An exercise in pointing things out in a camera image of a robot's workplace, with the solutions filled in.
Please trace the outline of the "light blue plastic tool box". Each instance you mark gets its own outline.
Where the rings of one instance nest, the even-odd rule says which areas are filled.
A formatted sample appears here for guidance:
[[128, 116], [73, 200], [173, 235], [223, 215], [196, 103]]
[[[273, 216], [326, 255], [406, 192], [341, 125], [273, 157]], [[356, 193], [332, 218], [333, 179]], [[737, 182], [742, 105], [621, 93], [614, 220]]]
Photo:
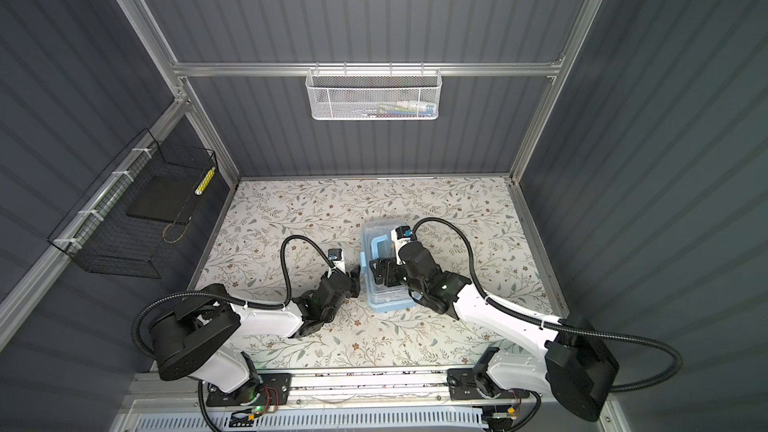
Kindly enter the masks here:
[[396, 277], [397, 258], [394, 230], [407, 224], [398, 218], [378, 218], [364, 222], [361, 229], [361, 273], [365, 278], [366, 298], [374, 313], [411, 308], [415, 302], [408, 288]]

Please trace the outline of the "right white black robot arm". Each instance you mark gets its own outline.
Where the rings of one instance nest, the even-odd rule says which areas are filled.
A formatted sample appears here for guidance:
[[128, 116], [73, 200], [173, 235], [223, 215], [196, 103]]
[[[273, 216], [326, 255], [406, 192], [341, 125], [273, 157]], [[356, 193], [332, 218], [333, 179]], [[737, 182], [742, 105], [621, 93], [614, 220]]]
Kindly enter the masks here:
[[443, 270], [418, 241], [406, 243], [394, 257], [370, 260], [368, 269], [376, 284], [404, 286], [416, 303], [482, 326], [531, 355], [532, 362], [522, 366], [499, 348], [488, 348], [473, 369], [483, 395], [495, 397], [512, 389], [550, 393], [573, 415], [590, 422], [599, 419], [618, 361], [600, 338], [544, 327], [552, 322], [592, 331], [587, 320], [536, 313], [493, 294], [483, 298], [470, 278]]

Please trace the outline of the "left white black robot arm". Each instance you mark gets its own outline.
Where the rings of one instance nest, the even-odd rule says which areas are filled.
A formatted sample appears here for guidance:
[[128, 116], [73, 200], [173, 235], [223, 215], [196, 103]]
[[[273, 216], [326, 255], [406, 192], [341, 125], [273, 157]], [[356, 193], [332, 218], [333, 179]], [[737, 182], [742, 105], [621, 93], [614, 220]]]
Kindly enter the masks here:
[[214, 386], [228, 405], [264, 404], [266, 386], [252, 361], [230, 345], [235, 338], [269, 335], [301, 338], [331, 323], [348, 298], [359, 296], [361, 268], [342, 263], [321, 276], [317, 289], [277, 310], [251, 308], [199, 295], [183, 299], [149, 327], [159, 377], [191, 377]]

